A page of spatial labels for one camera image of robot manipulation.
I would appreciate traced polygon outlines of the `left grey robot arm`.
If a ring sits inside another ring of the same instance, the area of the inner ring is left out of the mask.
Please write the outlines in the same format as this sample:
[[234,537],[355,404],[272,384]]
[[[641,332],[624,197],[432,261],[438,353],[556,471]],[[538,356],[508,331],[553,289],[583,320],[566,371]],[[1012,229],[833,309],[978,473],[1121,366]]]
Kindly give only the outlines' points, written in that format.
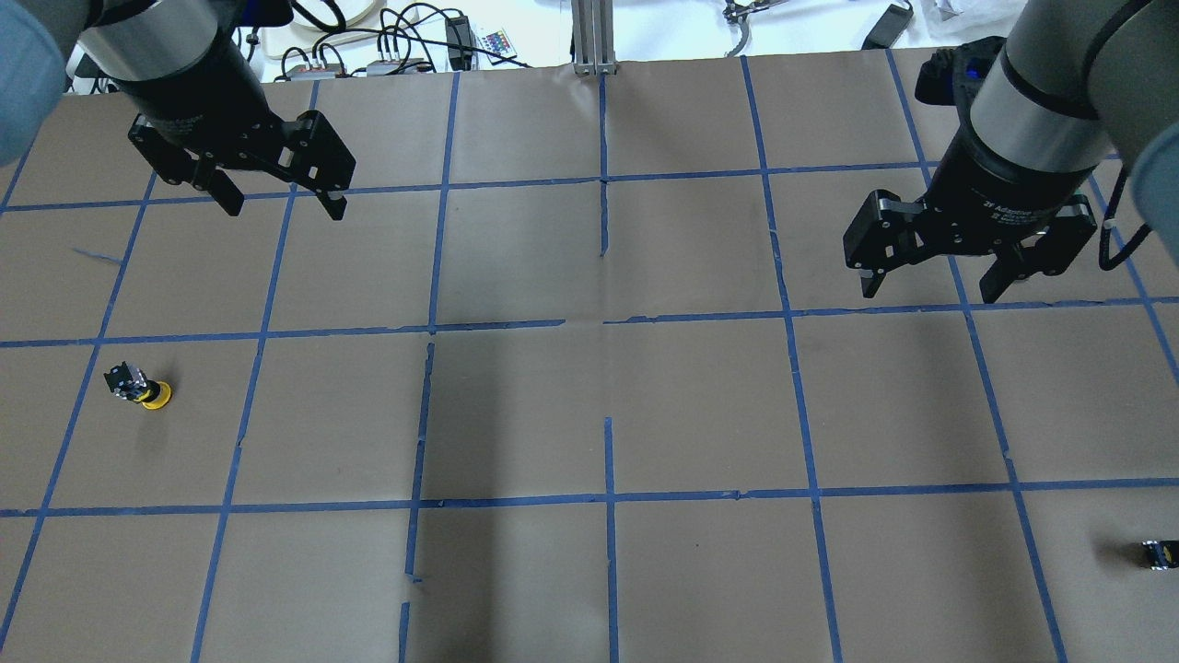
[[134,103],[129,140],[157,176],[241,214],[230,173],[258,171],[345,214],[356,160],[320,110],[284,122],[235,29],[312,20],[298,1],[5,1],[4,164],[32,145],[67,87],[75,46]]

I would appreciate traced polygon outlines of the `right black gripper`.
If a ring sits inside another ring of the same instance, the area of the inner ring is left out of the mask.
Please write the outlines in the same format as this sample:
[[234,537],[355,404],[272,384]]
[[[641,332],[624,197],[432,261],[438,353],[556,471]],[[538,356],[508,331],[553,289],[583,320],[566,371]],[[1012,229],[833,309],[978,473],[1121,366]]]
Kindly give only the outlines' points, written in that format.
[[1096,232],[1087,198],[1071,198],[1092,168],[1043,172],[995,155],[971,129],[959,129],[922,201],[872,190],[843,236],[847,268],[859,293],[876,297],[888,273],[946,252],[989,252],[979,282],[997,302],[1016,281],[1065,273]]

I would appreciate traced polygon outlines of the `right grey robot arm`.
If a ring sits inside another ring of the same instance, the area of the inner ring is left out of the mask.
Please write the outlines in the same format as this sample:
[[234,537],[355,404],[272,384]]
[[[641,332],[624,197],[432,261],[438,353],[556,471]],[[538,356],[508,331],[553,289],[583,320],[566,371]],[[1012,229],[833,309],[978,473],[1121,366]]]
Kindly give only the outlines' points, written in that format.
[[1007,37],[938,50],[918,101],[959,126],[918,201],[868,193],[843,236],[847,267],[875,297],[888,273],[936,256],[986,256],[993,303],[1016,281],[1065,273],[1099,222],[1080,193],[1124,159],[1144,231],[1175,256],[1174,1],[1029,1]]

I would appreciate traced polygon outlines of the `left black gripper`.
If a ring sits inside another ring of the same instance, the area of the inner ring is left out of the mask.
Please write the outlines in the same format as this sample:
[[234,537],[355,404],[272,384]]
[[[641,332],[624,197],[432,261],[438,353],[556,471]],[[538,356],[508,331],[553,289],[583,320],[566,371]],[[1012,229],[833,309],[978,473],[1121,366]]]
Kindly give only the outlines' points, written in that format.
[[282,122],[233,40],[215,37],[198,63],[144,81],[117,79],[139,110],[127,138],[157,176],[209,193],[239,215],[244,193],[219,168],[257,169],[315,193],[332,221],[345,215],[356,158],[320,110]]

